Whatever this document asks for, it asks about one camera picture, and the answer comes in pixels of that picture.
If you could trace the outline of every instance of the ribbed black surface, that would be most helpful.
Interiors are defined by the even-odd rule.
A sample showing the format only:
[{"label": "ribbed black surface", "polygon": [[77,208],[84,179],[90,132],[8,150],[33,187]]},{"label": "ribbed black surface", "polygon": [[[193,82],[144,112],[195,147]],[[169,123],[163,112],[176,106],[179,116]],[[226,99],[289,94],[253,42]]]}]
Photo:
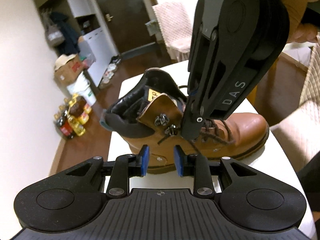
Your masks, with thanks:
[{"label": "ribbed black surface", "polygon": [[296,228],[276,234],[246,231],[231,224],[211,200],[193,197],[187,189],[134,189],[111,200],[101,215],[75,231],[44,234],[25,229],[21,240],[306,240]]}]

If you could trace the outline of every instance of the person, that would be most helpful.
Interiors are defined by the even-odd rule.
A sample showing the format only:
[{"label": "person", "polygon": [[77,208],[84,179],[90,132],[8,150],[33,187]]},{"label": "person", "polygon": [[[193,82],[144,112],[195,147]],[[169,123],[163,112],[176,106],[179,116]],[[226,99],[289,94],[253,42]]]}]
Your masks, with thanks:
[{"label": "person", "polygon": [[[318,28],[312,24],[301,24],[308,2],[319,0],[281,0],[290,19],[288,42],[318,42]],[[314,221],[320,219],[320,152],[297,174],[308,199]]]}]

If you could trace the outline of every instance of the white bucket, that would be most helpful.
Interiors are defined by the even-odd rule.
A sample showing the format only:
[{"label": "white bucket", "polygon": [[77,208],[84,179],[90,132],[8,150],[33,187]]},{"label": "white bucket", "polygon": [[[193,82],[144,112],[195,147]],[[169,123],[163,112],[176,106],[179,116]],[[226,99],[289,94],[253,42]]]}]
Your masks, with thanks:
[{"label": "white bucket", "polygon": [[92,106],[96,101],[96,97],[90,88],[90,82],[85,78],[83,72],[78,76],[76,82],[67,86],[67,90],[72,95],[77,93],[84,97],[87,103]]}]

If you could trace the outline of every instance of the shoe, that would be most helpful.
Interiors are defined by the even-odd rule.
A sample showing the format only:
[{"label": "shoe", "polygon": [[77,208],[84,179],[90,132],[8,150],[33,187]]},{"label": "shoe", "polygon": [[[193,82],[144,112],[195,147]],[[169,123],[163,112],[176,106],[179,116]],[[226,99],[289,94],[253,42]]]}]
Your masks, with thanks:
[{"label": "shoe", "polygon": [[262,148],[268,139],[269,126],[261,115],[233,113],[225,121],[205,120],[199,138],[187,141],[179,131],[186,101],[167,72],[151,68],[129,93],[104,111],[100,123],[118,132],[134,154],[147,144],[148,173],[153,174],[175,170],[175,145],[186,154],[201,152],[209,160],[224,156],[241,160]]}]

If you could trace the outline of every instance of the black pants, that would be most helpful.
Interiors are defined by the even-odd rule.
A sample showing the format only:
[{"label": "black pants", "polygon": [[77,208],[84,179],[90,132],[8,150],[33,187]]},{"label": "black pants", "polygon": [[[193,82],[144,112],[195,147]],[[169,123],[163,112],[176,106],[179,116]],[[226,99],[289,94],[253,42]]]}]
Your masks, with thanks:
[{"label": "black pants", "polygon": [[297,175],[311,210],[320,212],[320,152]]}]

